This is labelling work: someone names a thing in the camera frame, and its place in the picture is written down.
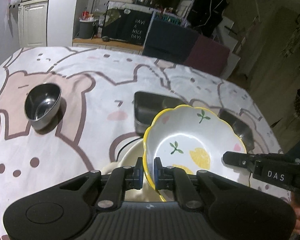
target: stainless steel bowl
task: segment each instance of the stainless steel bowl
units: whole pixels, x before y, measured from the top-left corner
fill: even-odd
[[[61,102],[61,88],[54,83],[34,87],[25,101],[25,114],[35,130],[46,127],[57,114]]]

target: white bowl with yellow rim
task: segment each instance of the white bowl with yellow rim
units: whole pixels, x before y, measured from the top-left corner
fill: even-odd
[[[164,167],[183,168],[188,174],[208,170],[249,186],[250,173],[222,161],[226,151],[247,153],[243,142],[209,109],[180,105],[161,111],[146,130],[143,147],[143,168],[153,189],[156,157]]]

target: maroon fabric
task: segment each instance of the maroon fabric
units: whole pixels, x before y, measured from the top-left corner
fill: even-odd
[[[199,35],[183,64],[219,77],[227,64],[229,53],[229,48]]]

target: drawer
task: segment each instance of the drawer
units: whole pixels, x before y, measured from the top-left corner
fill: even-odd
[[[105,45],[98,44],[88,44],[88,43],[72,43],[73,47],[84,47],[84,48],[92,48],[92,49],[105,49]]]
[[[106,49],[114,50],[114,51],[128,52],[128,53],[131,53],[131,54],[139,54],[138,50],[125,49],[125,48],[121,48],[121,47],[106,46]]]

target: tablecloth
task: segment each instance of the tablecloth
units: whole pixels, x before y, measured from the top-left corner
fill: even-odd
[[[62,115],[37,133],[25,117],[24,101],[43,82],[61,87]],[[0,239],[9,239],[2,216],[11,203],[101,169],[137,138],[133,99],[140,90],[178,97],[217,114],[226,109],[252,128],[254,153],[281,152],[249,94],[218,77],[111,50],[23,48],[0,66]],[[290,201],[289,192],[255,183],[259,190]]]

